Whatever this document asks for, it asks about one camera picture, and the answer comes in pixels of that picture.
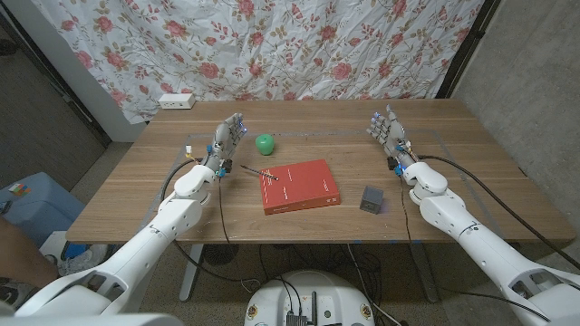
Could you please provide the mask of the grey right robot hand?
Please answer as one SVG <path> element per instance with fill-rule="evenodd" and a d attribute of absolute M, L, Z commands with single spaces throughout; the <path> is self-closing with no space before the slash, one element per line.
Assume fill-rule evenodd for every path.
<path fill-rule="evenodd" d="M 385 112 L 375 112 L 366 132 L 383 147 L 388 158 L 397 162 L 401 169 L 416 163 L 418 158 L 412 153 L 411 142 L 407 139 L 404 127 L 389 104 Z"/>

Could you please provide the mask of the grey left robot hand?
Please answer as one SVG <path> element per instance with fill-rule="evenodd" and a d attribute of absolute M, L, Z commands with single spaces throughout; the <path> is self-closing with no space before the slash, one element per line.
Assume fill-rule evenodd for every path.
<path fill-rule="evenodd" d="M 202 164 L 214 171 L 218 170 L 222 160 L 232 159 L 237 145 L 246 135 L 247 128 L 243 124 L 243 114 L 234 113 L 217 125 L 210 150 Z"/>

